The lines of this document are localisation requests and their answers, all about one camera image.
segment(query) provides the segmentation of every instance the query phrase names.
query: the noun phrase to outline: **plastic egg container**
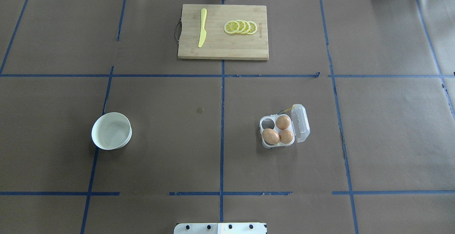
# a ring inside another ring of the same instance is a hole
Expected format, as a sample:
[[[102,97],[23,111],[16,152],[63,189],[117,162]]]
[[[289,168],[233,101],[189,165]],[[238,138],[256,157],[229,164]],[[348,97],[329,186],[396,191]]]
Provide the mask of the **plastic egg container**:
[[[267,128],[270,128],[274,130],[275,132],[278,133],[278,135],[283,131],[282,129],[277,127],[277,119],[280,116],[287,116],[285,114],[280,114],[280,115],[270,115],[270,116],[264,116],[261,118],[259,121],[259,129],[261,133],[261,139],[262,139],[262,145],[265,148],[275,148],[275,147],[287,147],[292,145],[296,140],[297,142],[304,142],[307,137],[310,134],[310,126],[308,123],[308,117],[307,117],[307,112],[305,110],[305,107],[303,107],[301,104],[294,104],[292,109],[291,109],[291,117],[287,116],[290,120],[290,124],[286,129],[283,130],[288,130],[290,131],[294,137],[292,138],[292,141],[289,143],[282,143],[281,141],[278,142],[277,144],[269,144],[264,140],[263,136],[263,131]]]

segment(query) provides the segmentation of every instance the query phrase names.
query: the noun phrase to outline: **blue tape line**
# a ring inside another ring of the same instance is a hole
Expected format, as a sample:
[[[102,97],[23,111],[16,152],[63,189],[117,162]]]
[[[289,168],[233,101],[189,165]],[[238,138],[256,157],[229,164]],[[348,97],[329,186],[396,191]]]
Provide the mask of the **blue tape line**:
[[[14,28],[13,35],[11,36],[10,44],[8,45],[8,49],[6,49],[5,57],[3,58],[3,62],[0,67],[0,74],[2,74],[6,64],[6,60],[8,59],[8,55],[10,54],[11,46],[13,46],[14,37],[16,37],[16,32],[17,29],[19,28],[19,24],[21,23],[22,16],[24,15],[24,12],[26,10],[27,3],[28,0],[25,0],[24,5],[22,6],[21,14],[19,15],[19,18],[17,20],[16,27]]]
[[[85,209],[84,209],[84,217],[82,218],[81,234],[84,234],[84,232],[85,232],[85,224],[87,222],[87,214],[88,214],[88,206],[89,206],[89,204],[90,204],[90,196],[87,196],[86,206],[85,206]]]
[[[169,196],[219,196],[219,191],[208,192],[169,192]]]
[[[332,195],[349,195],[348,191],[333,191]],[[455,190],[386,190],[386,191],[353,191],[353,195],[430,195],[430,194],[455,194]]]
[[[341,122],[341,114],[340,114],[339,103],[338,103],[337,88],[336,88],[335,78],[333,77],[334,73],[333,73],[332,56],[330,55],[330,50],[328,48],[328,33],[327,33],[327,25],[325,23],[324,6],[323,6],[322,0],[319,0],[319,2],[320,2],[320,6],[321,6],[322,23],[323,23],[324,35],[325,35],[325,46],[327,48],[328,61],[330,62],[330,74],[332,75],[331,80],[332,80],[333,94],[335,96],[335,106],[336,106],[336,110],[337,110],[338,127],[340,129],[341,138],[343,140],[344,165],[346,168],[346,177],[348,179],[348,188],[349,188],[349,192],[350,192],[349,198],[351,200],[351,210],[352,210],[352,219],[354,221],[354,231],[355,231],[355,234],[359,234],[359,226],[357,224],[357,214],[355,212],[354,195],[352,194],[351,173],[349,171],[348,154],[346,153],[346,142],[344,140],[343,123]]]
[[[220,142],[220,222],[223,219],[223,193],[224,193],[224,60],[221,60],[221,142]]]
[[[93,187],[93,179],[95,177],[95,168],[96,168],[96,160],[98,159],[98,151],[99,151],[99,148],[96,148],[95,156],[93,158],[93,165],[91,167],[90,182],[88,184],[88,194],[87,194],[87,199],[86,199],[86,206],[84,209],[84,216],[82,218],[81,234],[84,234],[85,224],[87,222],[88,208],[90,205],[90,197],[91,197],[90,193],[91,193],[91,189]]]
[[[5,191],[0,196],[86,196],[87,192]]]
[[[123,0],[122,13],[120,14],[120,22],[118,23],[117,41],[120,40],[120,31],[122,30],[123,14],[125,13],[125,4],[126,3],[127,3],[127,0]]]
[[[114,66],[112,66],[111,72],[109,73],[109,81],[107,82],[106,97],[104,98],[103,115],[106,113],[107,99],[109,98],[109,92],[111,90],[113,73],[114,73]],[[88,215],[88,208],[90,205],[91,189],[93,188],[93,179],[95,178],[96,160],[98,159],[99,150],[100,149],[97,147],[95,150],[95,156],[93,157],[93,165],[91,167],[90,182],[88,184],[88,195],[87,195],[87,200],[86,200],[86,206],[84,209],[84,217],[82,218],[81,234],[84,234],[84,231],[85,231],[85,225],[86,225],[87,215]]]
[[[133,77],[155,77],[155,78],[220,78],[221,75],[185,75],[185,74],[115,74],[113,77],[119,78],[133,78]]]
[[[225,78],[317,78],[320,72],[312,75],[224,75]],[[1,74],[0,77],[110,77],[109,74]],[[221,78],[218,74],[113,74],[112,77],[134,78],[134,77],[155,77],[155,78]]]
[[[107,82],[106,97],[104,98],[104,105],[103,105],[103,115],[106,114],[107,99],[109,98],[109,92],[111,91],[113,73],[114,73],[114,66],[112,66],[112,68],[111,68],[111,73],[109,74],[109,81]]]
[[[237,192],[225,191],[226,196],[287,196],[292,194],[291,191],[276,192],[276,191],[260,191],[260,192]]]
[[[2,191],[0,196],[86,196],[89,192]],[[92,196],[120,196],[120,192],[93,192]]]
[[[444,93],[445,93],[445,98],[447,98],[447,102],[449,103],[450,111],[452,112],[452,117],[455,120],[455,111],[454,111],[454,107],[453,107],[453,104],[452,104],[452,100],[450,99],[449,92],[447,91],[447,85],[445,85],[444,78],[443,78],[442,72],[441,72],[441,68],[439,67],[439,62],[438,62],[438,59],[436,57],[436,53],[434,52],[433,43],[431,43],[431,39],[429,38],[429,35],[428,35],[428,30],[426,28],[424,17],[422,15],[421,4],[420,4],[419,0],[416,0],[416,4],[417,4],[417,11],[419,12],[419,17],[421,19],[422,26],[423,26],[424,31],[425,31],[425,36],[427,38],[427,41],[428,41],[428,44],[429,44],[429,47],[430,47],[431,54],[433,56],[434,62],[436,63],[436,68],[438,70],[439,78],[441,79],[442,87],[443,87]]]
[[[440,78],[438,75],[328,75],[331,78]]]
[[[109,77],[108,74],[1,74],[1,77],[82,77],[82,78],[100,78]]]
[[[120,192],[92,192],[91,196],[120,196]]]
[[[291,191],[225,191],[223,196],[287,196],[292,194]],[[221,192],[218,191],[196,191],[196,192],[169,192],[169,196],[219,196]]]
[[[226,78],[317,78],[319,77],[320,72],[317,72],[313,75],[255,75],[255,74],[245,74],[245,75],[226,75]]]

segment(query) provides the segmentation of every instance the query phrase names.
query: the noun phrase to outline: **cutting board handle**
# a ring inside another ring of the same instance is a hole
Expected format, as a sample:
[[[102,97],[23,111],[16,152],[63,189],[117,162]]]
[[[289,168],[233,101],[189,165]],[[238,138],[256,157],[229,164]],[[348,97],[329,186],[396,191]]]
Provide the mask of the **cutting board handle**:
[[[180,43],[180,35],[177,37],[178,25],[180,25],[180,35],[182,35],[182,17],[180,17],[180,20],[178,21],[177,25],[175,25],[175,32],[174,32],[174,37],[177,40],[177,43]]]

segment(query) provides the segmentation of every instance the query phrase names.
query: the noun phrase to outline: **brown table surface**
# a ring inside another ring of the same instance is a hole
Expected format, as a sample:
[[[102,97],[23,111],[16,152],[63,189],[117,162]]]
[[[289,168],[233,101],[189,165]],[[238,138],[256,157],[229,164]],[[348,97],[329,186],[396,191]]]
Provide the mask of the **brown table surface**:
[[[0,0],[0,233],[453,234],[454,1]],[[266,5],[270,59],[178,59],[183,4]],[[264,148],[294,103],[309,138]]]

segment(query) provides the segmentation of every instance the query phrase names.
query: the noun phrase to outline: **brown egg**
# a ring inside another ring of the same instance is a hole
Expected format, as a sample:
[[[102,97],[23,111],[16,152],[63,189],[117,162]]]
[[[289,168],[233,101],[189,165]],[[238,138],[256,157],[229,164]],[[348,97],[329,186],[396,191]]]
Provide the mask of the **brown egg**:
[[[291,119],[289,119],[288,116],[283,115],[278,117],[276,124],[279,129],[284,130],[291,124]]]
[[[280,132],[280,142],[282,142],[284,144],[288,144],[288,143],[292,142],[293,138],[294,138],[294,135],[289,130],[283,130]]]
[[[278,142],[280,142],[280,136],[278,135],[278,133],[270,128],[264,129],[262,131],[262,137],[268,144],[271,145],[275,145]]]

